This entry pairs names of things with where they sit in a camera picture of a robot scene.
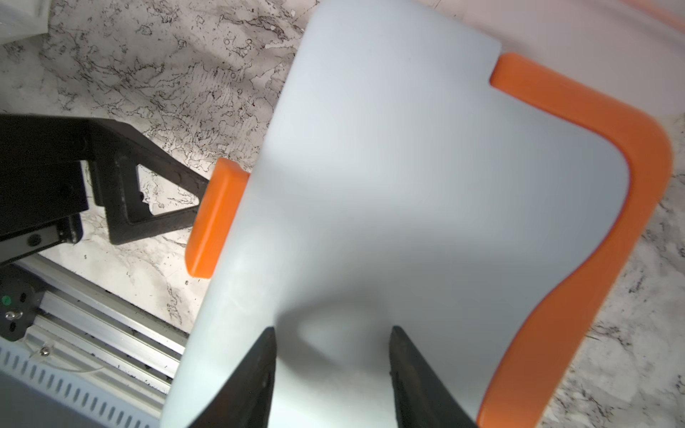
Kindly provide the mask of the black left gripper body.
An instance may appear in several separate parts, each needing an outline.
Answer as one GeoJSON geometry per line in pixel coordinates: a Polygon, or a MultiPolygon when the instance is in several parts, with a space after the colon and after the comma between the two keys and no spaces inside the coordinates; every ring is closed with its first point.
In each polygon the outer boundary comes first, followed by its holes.
{"type": "Polygon", "coordinates": [[[1,263],[83,237],[88,209],[83,161],[92,158],[85,119],[1,116],[1,263]]]}

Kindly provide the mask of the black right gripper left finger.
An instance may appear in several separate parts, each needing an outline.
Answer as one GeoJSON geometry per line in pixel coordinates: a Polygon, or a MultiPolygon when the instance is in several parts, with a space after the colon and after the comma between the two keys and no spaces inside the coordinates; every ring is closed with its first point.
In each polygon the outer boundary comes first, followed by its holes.
{"type": "Polygon", "coordinates": [[[276,330],[266,328],[190,426],[266,428],[276,374],[276,330]]]}

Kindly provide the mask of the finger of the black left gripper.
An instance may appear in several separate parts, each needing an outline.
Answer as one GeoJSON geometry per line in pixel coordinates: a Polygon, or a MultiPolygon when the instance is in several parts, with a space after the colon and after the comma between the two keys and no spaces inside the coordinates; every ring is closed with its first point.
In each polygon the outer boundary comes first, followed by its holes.
{"type": "Polygon", "coordinates": [[[91,119],[87,122],[86,137],[95,203],[105,209],[112,244],[128,244],[194,225],[198,205],[153,214],[144,201],[138,169],[148,169],[198,199],[206,192],[207,178],[128,124],[91,119]]]}

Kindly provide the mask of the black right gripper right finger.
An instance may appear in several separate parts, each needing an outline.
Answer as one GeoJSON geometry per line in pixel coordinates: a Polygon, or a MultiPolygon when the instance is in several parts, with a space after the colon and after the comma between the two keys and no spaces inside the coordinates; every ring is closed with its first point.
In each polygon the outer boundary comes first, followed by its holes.
{"type": "Polygon", "coordinates": [[[399,427],[475,427],[400,326],[390,336],[390,376],[399,427]]]}

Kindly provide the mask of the white gauze packet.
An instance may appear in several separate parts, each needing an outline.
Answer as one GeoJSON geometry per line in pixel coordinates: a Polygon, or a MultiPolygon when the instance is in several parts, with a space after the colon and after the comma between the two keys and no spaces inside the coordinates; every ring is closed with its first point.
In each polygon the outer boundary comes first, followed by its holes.
{"type": "Polygon", "coordinates": [[[48,32],[50,0],[1,0],[1,44],[48,32]]]}

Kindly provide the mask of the blue orange first aid box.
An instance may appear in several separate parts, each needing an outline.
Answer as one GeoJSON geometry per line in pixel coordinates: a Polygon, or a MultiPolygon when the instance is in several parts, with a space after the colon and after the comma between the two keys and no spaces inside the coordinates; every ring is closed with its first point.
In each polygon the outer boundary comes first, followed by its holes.
{"type": "Polygon", "coordinates": [[[217,168],[212,265],[162,411],[190,426],[264,331],[273,427],[394,427],[410,337],[482,427],[534,427],[662,198],[649,115],[414,1],[324,1],[244,192],[217,168]]]}

